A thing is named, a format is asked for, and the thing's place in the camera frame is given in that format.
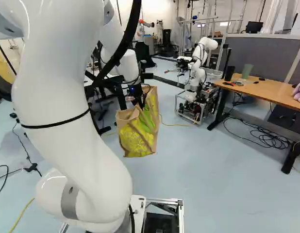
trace wooden table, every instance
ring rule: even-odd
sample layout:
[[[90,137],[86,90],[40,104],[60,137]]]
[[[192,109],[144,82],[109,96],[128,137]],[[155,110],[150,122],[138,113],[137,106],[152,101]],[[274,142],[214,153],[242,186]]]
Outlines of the wooden table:
[[[231,82],[237,81],[241,78],[241,74],[234,74]],[[223,114],[223,109],[227,100],[227,96],[229,91],[243,93],[246,95],[254,96],[259,99],[263,99],[272,103],[276,103],[282,105],[287,108],[291,108],[297,111],[300,111],[300,102],[296,101],[292,97],[293,87],[291,84],[282,83],[274,80],[265,81],[259,80],[258,77],[249,76],[248,84],[244,86],[230,86],[223,84],[224,79],[215,82],[216,86],[221,87],[221,100],[219,103],[219,107],[217,110],[216,118],[213,123],[211,123],[207,129],[212,130],[216,125],[221,123],[229,114]],[[286,157],[284,165],[282,167],[282,172],[285,174],[289,174],[295,159],[300,155],[300,142],[294,143],[291,146],[290,152]]]

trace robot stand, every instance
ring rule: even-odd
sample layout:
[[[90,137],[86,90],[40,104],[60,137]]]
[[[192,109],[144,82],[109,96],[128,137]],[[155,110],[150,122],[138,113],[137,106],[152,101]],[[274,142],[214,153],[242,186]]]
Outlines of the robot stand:
[[[147,211],[151,205],[166,214]],[[181,199],[147,199],[140,195],[132,195],[131,207],[134,211],[135,233],[167,232],[167,230],[170,233],[184,233],[184,206]],[[121,229],[120,232],[130,233],[131,224],[128,225],[128,228]],[[58,233],[66,233],[68,227],[69,225],[64,223]]]

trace gray partition wall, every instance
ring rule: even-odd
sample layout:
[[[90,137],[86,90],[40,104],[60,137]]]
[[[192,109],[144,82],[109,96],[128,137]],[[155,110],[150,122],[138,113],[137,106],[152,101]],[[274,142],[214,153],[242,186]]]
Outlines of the gray partition wall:
[[[226,37],[225,44],[232,49],[229,65],[242,73],[244,64],[252,64],[251,75],[284,82],[300,49],[299,39]],[[219,70],[226,62],[223,51]]]
[[[252,64],[253,76],[300,83],[300,36],[228,34],[223,44],[232,49],[229,66],[235,66],[236,73],[242,73],[244,64]],[[226,57],[226,50],[221,47],[217,69],[223,70]],[[268,121],[300,134],[298,111],[276,105]]]

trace black strap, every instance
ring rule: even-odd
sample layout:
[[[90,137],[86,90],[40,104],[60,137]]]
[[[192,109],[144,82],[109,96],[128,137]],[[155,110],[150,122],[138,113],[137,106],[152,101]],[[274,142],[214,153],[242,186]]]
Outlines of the black strap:
[[[50,128],[50,127],[63,125],[63,124],[72,122],[74,120],[77,120],[77,119],[85,116],[89,111],[90,111],[90,109],[87,109],[84,113],[82,113],[82,114],[80,114],[80,115],[78,115],[78,116],[76,116],[74,118],[71,118],[71,119],[68,119],[68,120],[64,120],[64,121],[60,121],[60,122],[53,123],[53,124],[48,124],[48,125],[23,125],[23,124],[21,124],[21,126],[24,127],[24,128],[27,128],[27,129],[45,129],[45,128]]]

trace window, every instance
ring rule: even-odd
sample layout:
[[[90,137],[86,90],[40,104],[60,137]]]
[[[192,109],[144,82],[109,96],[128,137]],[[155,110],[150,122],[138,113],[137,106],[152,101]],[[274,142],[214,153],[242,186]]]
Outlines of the window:
[[[228,26],[228,22],[220,22],[220,26],[227,27]]]

